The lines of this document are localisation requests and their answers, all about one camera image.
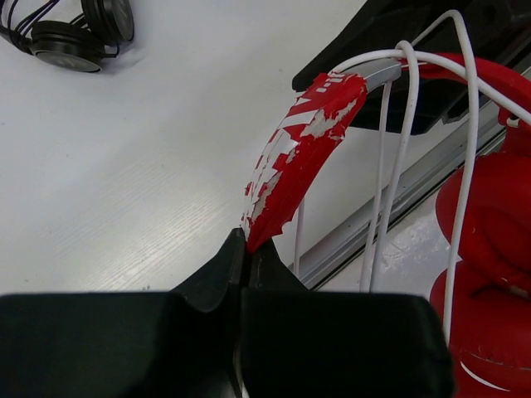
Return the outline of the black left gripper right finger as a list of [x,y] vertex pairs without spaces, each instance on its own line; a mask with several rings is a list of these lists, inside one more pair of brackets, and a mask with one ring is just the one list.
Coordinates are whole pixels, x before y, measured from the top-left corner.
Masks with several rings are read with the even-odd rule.
[[241,370],[252,397],[451,397],[453,362],[429,302],[315,292],[272,241],[241,291]]

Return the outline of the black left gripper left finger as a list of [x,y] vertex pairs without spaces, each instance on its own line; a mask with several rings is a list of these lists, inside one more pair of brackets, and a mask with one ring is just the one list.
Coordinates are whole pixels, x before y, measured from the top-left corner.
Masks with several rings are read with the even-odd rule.
[[4,397],[238,397],[244,235],[169,291],[1,298]]

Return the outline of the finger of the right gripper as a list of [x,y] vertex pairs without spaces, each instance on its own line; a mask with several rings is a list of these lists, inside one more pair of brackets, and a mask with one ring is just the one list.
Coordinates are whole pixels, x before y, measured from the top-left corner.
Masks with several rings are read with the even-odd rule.
[[367,1],[347,26],[292,80],[306,90],[321,72],[369,51],[412,42],[442,13],[461,13],[474,53],[515,66],[530,51],[529,1]]
[[[400,133],[407,102],[409,78],[406,75],[392,83],[387,112],[387,131]],[[382,88],[371,92],[355,116],[352,126],[377,130],[379,126]],[[445,124],[460,120],[468,111],[466,85],[452,80],[428,80],[420,82],[417,110],[412,134],[427,133],[438,121]]]

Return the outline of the red over-ear headphones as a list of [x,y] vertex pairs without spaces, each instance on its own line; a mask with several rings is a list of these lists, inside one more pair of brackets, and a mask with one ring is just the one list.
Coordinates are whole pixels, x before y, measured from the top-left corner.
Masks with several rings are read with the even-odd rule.
[[368,93],[408,70],[486,95],[506,130],[501,149],[468,154],[440,189],[436,216],[452,258],[431,290],[457,361],[463,397],[530,394],[530,83],[491,61],[396,50],[355,56],[322,73],[297,99],[246,187],[242,227],[250,251],[282,232]]

